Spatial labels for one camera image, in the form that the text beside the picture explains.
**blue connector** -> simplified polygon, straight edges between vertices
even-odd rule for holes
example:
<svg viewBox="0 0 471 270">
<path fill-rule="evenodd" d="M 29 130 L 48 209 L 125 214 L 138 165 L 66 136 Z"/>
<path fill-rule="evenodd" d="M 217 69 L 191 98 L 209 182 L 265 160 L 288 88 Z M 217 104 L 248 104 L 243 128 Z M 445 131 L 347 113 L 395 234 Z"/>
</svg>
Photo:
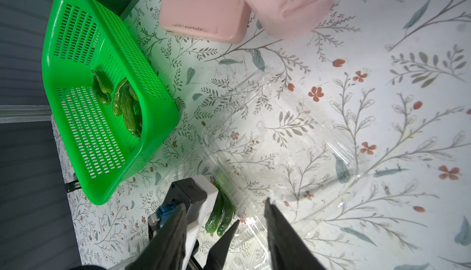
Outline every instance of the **blue connector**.
<svg viewBox="0 0 471 270">
<path fill-rule="evenodd" d="M 159 221 L 160 228 L 162 228 L 162 226 L 165 224 L 165 222 L 168 219 L 170 219 L 170 217 L 172 216 L 173 211 L 175 210 L 176 207 L 177 207 L 176 202 L 170 202 L 168 204 L 161 205 L 157 209 L 156 213 L 157 213 L 157 218 L 160 219 L 160 221 Z"/>
</svg>

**green pepper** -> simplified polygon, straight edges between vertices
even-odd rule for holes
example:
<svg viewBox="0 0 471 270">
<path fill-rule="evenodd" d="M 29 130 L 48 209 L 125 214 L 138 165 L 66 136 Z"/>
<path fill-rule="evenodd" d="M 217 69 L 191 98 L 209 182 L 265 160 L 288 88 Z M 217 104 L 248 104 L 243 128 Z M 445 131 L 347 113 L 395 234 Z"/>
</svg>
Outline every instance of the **green pepper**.
<svg viewBox="0 0 471 270">
<path fill-rule="evenodd" d="M 125 86 L 121 94 L 121 110 L 122 110 L 122 117 L 124 119 L 124 124 L 126 125 L 126 129 L 129 132 L 135 132 L 137 129 L 137 119 L 136 115 L 134 114 L 134 109 L 132 106 L 132 97 L 129 93 L 128 86 Z"/>
<path fill-rule="evenodd" d="M 103 103 L 106 106 L 110 105 L 110 95 L 103 93 L 100 89 L 100 86 L 98 85 L 98 79 L 97 76 L 93 76 L 93 84 L 92 84 L 93 92 L 95 93 L 95 96 L 97 97 L 98 101 Z"/>
<path fill-rule="evenodd" d="M 110 79 L 106 76 L 105 73 L 100 71 L 91 70 L 93 74 L 97 76 L 98 84 L 103 93 L 110 94 L 113 92 L 113 84 L 111 84 Z"/>
<path fill-rule="evenodd" d="M 139 97 L 138 97 L 138 95 L 136 94 L 136 91 L 134 91 L 134 89 L 133 89 L 132 86 L 129 87 L 129 93 L 130 93 L 131 96 L 134 98 L 134 100 L 139 101 Z"/>
<path fill-rule="evenodd" d="M 113 96 L 113 114 L 115 116 L 122 115 L 122 111 L 121 111 L 121 94 L 122 94 L 122 92 L 125 88 L 125 85 L 127 85 L 128 83 L 129 83 L 128 79 L 124 78 L 116 86 L 115 96 Z"/>
<path fill-rule="evenodd" d="M 134 136 L 137 137 L 137 139 L 141 139 L 141 130 L 137 128 L 134 132 L 132 132 Z"/>
</svg>

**gray floor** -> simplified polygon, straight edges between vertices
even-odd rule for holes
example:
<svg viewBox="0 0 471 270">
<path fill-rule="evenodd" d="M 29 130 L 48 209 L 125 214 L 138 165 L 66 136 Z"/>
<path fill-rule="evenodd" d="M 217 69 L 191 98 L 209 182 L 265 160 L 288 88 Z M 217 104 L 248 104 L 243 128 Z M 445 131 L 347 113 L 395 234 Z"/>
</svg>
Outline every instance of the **gray floor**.
<svg viewBox="0 0 471 270">
<path fill-rule="evenodd" d="M 50 121 L 0 124 L 0 269 L 80 265 Z"/>
</svg>

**red flower pattern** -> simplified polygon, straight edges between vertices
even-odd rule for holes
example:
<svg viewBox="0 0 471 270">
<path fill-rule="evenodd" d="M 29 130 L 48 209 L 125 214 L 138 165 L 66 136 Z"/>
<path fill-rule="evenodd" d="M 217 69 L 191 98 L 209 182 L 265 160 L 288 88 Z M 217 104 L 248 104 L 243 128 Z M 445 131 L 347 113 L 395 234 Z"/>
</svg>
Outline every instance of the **red flower pattern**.
<svg viewBox="0 0 471 270">
<path fill-rule="evenodd" d="M 309 193 L 309 190 L 307 190 L 303 196 L 304 198 L 307 198 L 308 200 L 312 200 L 312 198 L 314 197 L 313 194 Z"/>
<path fill-rule="evenodd" d="M 458 180 L 458 176 L 456 174 L 460 173 L 460 168 L 452 168 L 451 171 L 448 171 L 448 168 L 446 166 L 441 166 L 439 167 L 439 170 L 444 172 L 443 174 L 440 174 L 439 177 L 442 180 L 445 180 L 446 178 L 450 177 L 450 180 Z"/>
<path fill-rule="evenodd" d="M 361 71 L 356 72 L 357 77 L 353 77 L 354 81 L 358 81 L 360 83 L 363 83 L 364 78 L 368 77 L 367 73 L 361 74 Z"/>
<path fill-rule="evenodd" d="M 319 98 L 324 96 L 321 87 L 312 87 L 311 92 L 309 92 L 308 95 L 311 96 L 315 102 L 319 102 Z"/>
<path fill-rule="evenodd" d="M 367 153 L 368 155 L 372 155 L 373 150 L 376 149 L 376 145 L 368 146 L 368 142 L 363 142 L 362 145 L 365 147 L 365 148 L 360 149 L 360 152 L 362 154 Z"/>
<path fill-rule="evenodd" d="M 414 210 L 415 210 L 416 212 L 419 212 L 419 213 L 424 213 L 424 212 L 425 212 L 425 209 L 422 208 L 421 206 L 418 206 L 418 205 L 416 205 L 416 206 L 414 207 Z"/>
<path fill-rule="evenodd" d="M 242 214 L 238 215 L 238 217 L 239 217 L 239 221 L 241 223 L 245 223 L 245 218 L 247 218 L 247 214 L 242 213 Z"/>
<path fill-rule="evenodd" d="M 231 133 L 231 138 L 232 138 L 232 140 L 237 140 L 237 139 L 239 139 L 239 133 L 232 131 L 232 133 Z"/>
<path fill-rule="evenodd" d="M 332 65 L 334 67 L 342 67 L 344 63 L 345 61 L 343 59 L 338 58 L 332 62 Z"/>
<path fill-rule="evenodd" d="M 422 107 L 422 105 L 423 105 L 423 102 L 418 101 L 418 102 L 414 103 L 414 109 L 419 109 L 419 108 Z"/>
</svg>

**pink container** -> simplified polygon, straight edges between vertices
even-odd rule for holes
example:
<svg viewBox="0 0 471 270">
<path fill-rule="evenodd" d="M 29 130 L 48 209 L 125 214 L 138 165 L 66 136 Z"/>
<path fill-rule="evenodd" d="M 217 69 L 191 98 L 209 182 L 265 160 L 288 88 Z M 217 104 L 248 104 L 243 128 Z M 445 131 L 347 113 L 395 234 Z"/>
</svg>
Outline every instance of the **pink container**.
<svg viewBox="0 0 471 270">
<path fill-rule="evenodd" d="M 334 0 L 245 0 L 270 36 L 280 39 L 313 30 Z"/>
<path fill-rule="evenodd" d="M 159 23 L 175 36 L 237 44 L 249 18 L 244 0 L 162 0 Z"/>
</svg>

